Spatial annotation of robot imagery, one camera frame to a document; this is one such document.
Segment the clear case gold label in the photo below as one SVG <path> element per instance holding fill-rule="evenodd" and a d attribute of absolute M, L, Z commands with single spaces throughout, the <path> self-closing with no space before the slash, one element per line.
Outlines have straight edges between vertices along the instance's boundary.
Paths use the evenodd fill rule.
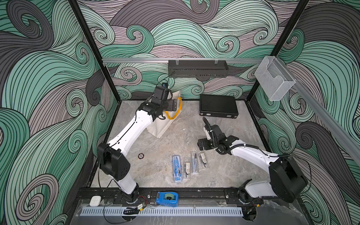
<path fill-rule="evenodd" d="M 201 158 L 203 166 L 206 168 L 207 167 L 207 159 L 206 159 L 206 156 L 205 156 L 204 152 L 200 153 L 200 158 Z"/>

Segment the clear case red label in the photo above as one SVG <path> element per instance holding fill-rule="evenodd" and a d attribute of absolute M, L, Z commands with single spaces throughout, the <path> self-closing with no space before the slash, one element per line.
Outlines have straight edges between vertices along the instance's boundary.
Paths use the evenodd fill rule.
<path fill-rule="evenodd" d="M 192 173 L 193 174 L 198 174 L 198 158 L 197 158 L 197 153 L 196 152 L 191 152 L 191 160 L 192 160 Z"/>

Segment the clear case beige label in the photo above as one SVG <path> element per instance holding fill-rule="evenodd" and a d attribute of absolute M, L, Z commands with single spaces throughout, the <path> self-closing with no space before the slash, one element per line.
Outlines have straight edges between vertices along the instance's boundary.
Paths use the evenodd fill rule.
<path fill-rule="evenodd" d="M 186 161 L 185 162 L 185 165 L 184 165 L 184 171 L 185 171 L 185 178 L 189 178 L 190 176 L 190 173 L 191 173 L 191 164 L 189 161 Z"/>

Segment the blue compass set case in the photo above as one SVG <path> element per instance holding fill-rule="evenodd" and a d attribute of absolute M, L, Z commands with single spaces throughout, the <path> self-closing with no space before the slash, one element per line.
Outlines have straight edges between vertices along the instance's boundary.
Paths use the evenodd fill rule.
<path fill-rule="evenodd" d="M 172 157 L 172 168 L 173 168 L 173 178 L 175 182 L 182 181 L 182 165 L 181 158 L 179 155 L 174 155 Z"/>

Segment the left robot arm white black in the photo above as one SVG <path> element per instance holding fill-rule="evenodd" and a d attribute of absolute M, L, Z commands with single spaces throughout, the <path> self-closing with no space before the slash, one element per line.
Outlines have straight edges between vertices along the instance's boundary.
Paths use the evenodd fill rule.
<path fill-rule="evenodd" d="M 115 138 L 98 145 L 99 169 L 112 177 L 120 190 L 131 199 L 136 198 L 138 184 L 129 173 L 127 155 L 130 148 L 144 130 L 155 138 L 161 138 L 181 110 L 181 92 L 172 92 L 164 83 L 140 104 L 132 120 Z"/>

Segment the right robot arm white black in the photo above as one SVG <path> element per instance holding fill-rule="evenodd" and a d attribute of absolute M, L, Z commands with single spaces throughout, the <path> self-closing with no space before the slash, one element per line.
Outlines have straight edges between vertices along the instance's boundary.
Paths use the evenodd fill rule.
<path fill-rule="evenodd" d="M 246 180 L 238 189 L 239 199 L 249 203 L 262 197 L 277 197 L 292 203 L 308 185 L 308 180 L 293 156 L 271 153 L 243 142 L 235 136 L 226 136 L 219 126 L 206 124 L 206 138 L 198 140 L 200 151 L 215 150 L 220 155 L 242 158 L 268 174 L 267 179 Z"/>

